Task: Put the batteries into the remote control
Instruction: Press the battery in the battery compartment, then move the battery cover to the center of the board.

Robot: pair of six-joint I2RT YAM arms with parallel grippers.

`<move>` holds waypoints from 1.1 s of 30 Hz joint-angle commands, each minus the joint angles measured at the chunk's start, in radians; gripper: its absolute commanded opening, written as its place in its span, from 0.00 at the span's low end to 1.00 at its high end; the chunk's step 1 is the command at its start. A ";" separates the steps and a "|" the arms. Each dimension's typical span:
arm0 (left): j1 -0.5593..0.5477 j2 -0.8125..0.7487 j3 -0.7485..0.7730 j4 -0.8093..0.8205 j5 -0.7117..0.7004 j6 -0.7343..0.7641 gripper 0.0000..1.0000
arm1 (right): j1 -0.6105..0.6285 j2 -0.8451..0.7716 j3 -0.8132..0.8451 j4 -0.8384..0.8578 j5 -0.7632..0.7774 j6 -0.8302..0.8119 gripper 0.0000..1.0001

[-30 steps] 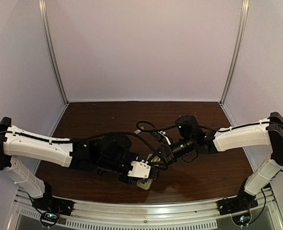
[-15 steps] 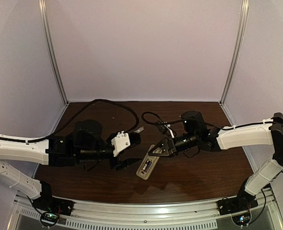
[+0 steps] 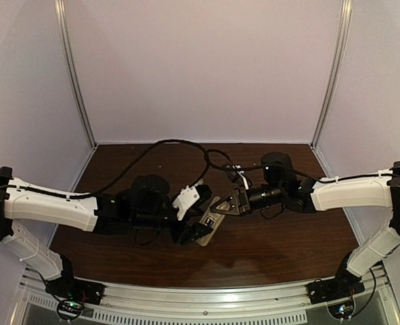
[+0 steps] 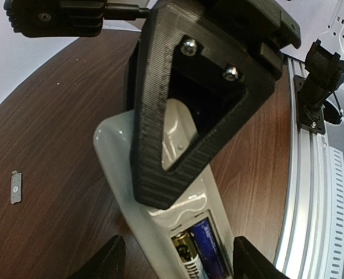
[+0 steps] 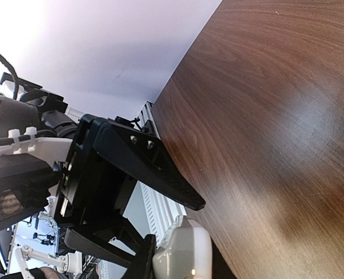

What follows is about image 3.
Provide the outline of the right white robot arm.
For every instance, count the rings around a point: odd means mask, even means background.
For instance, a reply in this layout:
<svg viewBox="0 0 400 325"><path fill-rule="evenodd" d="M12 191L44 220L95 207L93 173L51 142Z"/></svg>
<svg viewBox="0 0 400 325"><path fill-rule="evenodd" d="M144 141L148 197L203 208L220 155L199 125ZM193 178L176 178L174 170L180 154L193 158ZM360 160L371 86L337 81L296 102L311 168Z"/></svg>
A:
<svg viewBox="0 0 400 325"><path fill-rule="evenodd" d="M345 288L356 285L372 266L400 246L400 161L375 173L321 179L308 175L299 179L301 172L282 152L264 154L260 167L263 185L236 188L212 204L210 211L240 217L274 204L306 214L347 207L390 208L391 220L342 260L332 282Z"/></svg>

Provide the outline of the grey remote control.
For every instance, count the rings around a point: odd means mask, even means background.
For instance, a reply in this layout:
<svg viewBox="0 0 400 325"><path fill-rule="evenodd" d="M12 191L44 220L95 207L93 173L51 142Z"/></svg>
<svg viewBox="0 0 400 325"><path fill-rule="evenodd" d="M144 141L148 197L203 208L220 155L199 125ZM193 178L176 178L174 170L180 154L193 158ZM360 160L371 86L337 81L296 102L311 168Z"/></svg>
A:
<svg viewBox="0 0 400 325"><path fill-rule="evenodd" d="M200 223L207 226L212 230L211 233L199 238L196 240L196 243L200 246L207 246L208 243L211 241L212 237L214 236L215 232L217 231L218 227L223 222L225 215L214 213L210 211L210 208L221 199L220 196L216 196L212 199L209 207L207 208L206 212L203 214Z"/></svg>

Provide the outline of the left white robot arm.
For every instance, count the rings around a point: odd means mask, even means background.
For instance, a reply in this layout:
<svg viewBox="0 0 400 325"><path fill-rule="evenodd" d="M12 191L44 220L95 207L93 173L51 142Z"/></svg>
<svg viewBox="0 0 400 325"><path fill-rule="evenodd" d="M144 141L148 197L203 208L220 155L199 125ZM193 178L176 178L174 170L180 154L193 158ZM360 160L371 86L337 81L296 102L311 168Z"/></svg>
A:
<svg viewBox="0 0 400 325"><path fill-rule="evenodd" d="M201 181L187 186L175 199L170 185L159 175L136 177L131 187L115 195L74 193L34 187L0 168L0 242L35 268L48 289L72 296L84 284L74 277L70 260L46 246L20 225L21 219L46 221L102 235L122 235L131 230L168 231L175 244L189 244L212 233L203 223L188 221L211 196Z"/></svg>

